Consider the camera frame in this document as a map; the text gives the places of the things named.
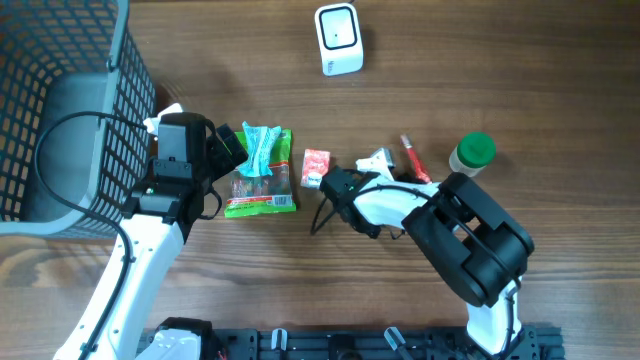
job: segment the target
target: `green bottle cap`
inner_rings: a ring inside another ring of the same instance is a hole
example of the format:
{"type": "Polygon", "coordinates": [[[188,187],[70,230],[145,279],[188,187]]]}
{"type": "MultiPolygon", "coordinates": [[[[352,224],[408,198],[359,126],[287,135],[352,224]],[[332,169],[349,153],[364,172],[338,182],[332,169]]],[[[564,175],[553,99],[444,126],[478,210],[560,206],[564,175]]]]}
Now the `green bottle cap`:
{"type": "Polygon", "coordinates": [[[496,144],[489,135],[482,132],[470,133],[458,144],[458,158],[470,168],[486,166],[495,156],[496,144]]]}

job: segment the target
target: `wood grain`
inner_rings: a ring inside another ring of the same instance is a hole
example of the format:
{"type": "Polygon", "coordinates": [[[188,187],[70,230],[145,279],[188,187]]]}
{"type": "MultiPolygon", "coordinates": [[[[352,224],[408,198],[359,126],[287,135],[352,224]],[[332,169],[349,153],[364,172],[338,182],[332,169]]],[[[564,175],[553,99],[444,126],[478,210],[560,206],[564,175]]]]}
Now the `wood grain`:
{"type": "MultiPolygon", "coordinates": [[[[524,322],[561,326],[569,359],[640,354],[640,7],[614,2],[356,3],[365,67],[322,75],[320,0],[131,5],[129,25],[165,95],[216,124],[293,129],[352,166],[408,132],[435,179],[467,132],[499,148],[477,180],[530,233],[524,322]]],[[[228,179],[215,184],[228,196],[228,179]]],[[[415,244],[308,235],[320,194],[293,214],[199,222],[148,326],[463,325],[464,304],[415,244]]],[[[207,210],[215,209],[208,199],[207,210]]],[[[0,241],[0,359],[51,358],[79,319],[110,242],[0,241]]]]}

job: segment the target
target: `red marker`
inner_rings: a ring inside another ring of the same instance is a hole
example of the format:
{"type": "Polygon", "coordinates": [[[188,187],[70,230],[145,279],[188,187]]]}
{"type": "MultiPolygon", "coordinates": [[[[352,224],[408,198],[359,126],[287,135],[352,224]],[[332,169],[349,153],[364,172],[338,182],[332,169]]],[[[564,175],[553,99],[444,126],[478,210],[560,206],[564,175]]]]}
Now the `red marker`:
{"type": "Polygon", "coordinates": [[[427,172],[427,167],[424,166],[422,161],[418,158],[418,154],[415,150],[413,150],[413,146],[411,145],[411,141],[409,141],[409,137],[406,134],[400,135],[400,139],[402,139],[402,144],[407,149],[407,154],[409,154],[409,159],[413,164],[413,169],[416,172],[416,177],[427,184],[431,184],[431,177],[429,176],[429,172],[427,172]]]}

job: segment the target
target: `red packet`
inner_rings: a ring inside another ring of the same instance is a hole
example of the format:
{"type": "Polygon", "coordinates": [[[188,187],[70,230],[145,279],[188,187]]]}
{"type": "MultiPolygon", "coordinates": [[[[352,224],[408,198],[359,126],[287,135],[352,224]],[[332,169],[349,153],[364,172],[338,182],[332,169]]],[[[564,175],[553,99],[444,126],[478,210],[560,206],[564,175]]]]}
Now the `red packet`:
{"type": "Polygon", "coordinates": [[[302,162],[302,181],[300,185],[311,189],[320,188],[322,177],[329,171],[328,151],[306,149],[302,162]]]}

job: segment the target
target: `snack bag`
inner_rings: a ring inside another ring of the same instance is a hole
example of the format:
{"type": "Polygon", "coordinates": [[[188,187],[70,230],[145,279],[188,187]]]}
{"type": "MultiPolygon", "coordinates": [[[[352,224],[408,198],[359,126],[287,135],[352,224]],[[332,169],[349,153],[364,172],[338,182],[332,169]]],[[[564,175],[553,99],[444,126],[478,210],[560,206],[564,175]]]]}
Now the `snack bag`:
{"type": "MultiPolygon", "coordinates": [[[[242,146],[247,148],[244,132],[236,132],[242,146]]],[[[296,211],[289,182],[291,129],[283,129],[271,150],[269,170],[273,175],[246,177],[237,169],[231,178],[231,199],[227,200],[224,216],[235,218],[258,214],[296,211]]]]}

